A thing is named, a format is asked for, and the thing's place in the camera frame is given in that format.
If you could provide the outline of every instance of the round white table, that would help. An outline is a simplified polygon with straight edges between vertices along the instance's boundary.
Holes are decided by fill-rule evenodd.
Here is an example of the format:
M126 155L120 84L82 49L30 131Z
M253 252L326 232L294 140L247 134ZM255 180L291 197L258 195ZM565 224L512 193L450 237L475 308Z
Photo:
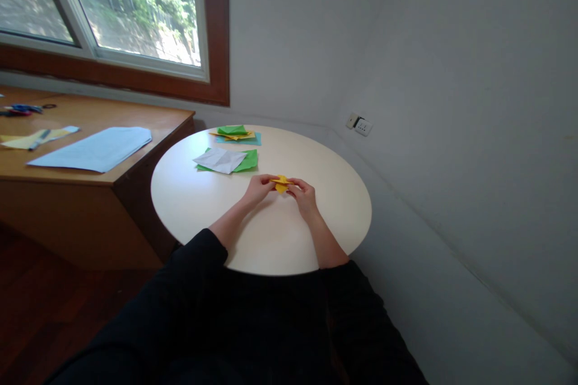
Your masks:
M317 206L347 254L363 241L371 223L371 200L357 172L322 144L294 132L245 125L262 134L262 146L217 143L205 130L171 147L158 162L151 181L152 202L164 226L182 244L215 222L244 194L255 174L299 177L315 187ZM221 174L196 168L193 158L207 147L257 149L258 166ZM309 228L295 199L269 193L243 222L226 266L251 274L283 276L319 268Z

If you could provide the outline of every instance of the window frame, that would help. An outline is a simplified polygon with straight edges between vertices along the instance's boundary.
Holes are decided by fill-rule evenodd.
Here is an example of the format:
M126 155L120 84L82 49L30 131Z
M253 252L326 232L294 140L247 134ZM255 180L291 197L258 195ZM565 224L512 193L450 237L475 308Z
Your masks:
M191 66L170 61L134 55L138 57L138 64L131 62L127 66L125 59L132 57L131 54L108 49L95 52L94 35L88 22L77 19L78 13L84 17L80 3L69 0L59 0L58 7L66 14L63 19L75 33L77 46L4 33L0 40L0 69L229 106L229 0L196 0L196 3L199 1L204 3L204 20L197 14L201 64L206 67L208 58L209 66L204 77L175 73L179 66L187 69ZM206 28L207 35L204 50L201 26ZM171 70L160 67L163 63L170 63Z

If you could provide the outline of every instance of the black sleeve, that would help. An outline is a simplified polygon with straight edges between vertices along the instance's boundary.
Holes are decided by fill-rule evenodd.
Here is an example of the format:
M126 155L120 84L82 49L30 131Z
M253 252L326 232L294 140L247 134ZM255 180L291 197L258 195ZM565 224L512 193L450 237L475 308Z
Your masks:
M320 271L332 340L352 384L427 384L384 302L353 261Z
M152 383L196 320L205 282L227 251L209 229L172 254L141 292L46 384Z

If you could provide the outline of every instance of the wooden floor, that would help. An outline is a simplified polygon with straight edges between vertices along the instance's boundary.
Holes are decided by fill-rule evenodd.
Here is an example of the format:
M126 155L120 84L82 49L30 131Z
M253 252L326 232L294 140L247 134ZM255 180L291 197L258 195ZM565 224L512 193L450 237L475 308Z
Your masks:
M0 383L41 384L154 273L83 271L0 227Z

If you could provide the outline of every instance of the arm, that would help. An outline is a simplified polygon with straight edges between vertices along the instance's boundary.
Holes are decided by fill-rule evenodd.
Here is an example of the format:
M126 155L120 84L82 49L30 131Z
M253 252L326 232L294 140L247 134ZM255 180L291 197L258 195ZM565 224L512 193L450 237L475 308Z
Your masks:
M315 188L302 179L291 178L290 182L295 185L289 185L287 194L293 196L299 205L299 212L309 226L317 263L321 269L333 268L343 265L349 261L349 257L341 246L335 240L335 236L329 230L325 220L317 209L315 201Z
M329 313L335 321L332 340L351 383L427 384L383 301L323 220L315 189L301 179L289 180L297 185L290 185L288 193L296 199L311 231Z
M174 252L141 292L46 384L149 383L158 380L196 322L205 284L222 269L243 218L275 188L262 175L209 229Z

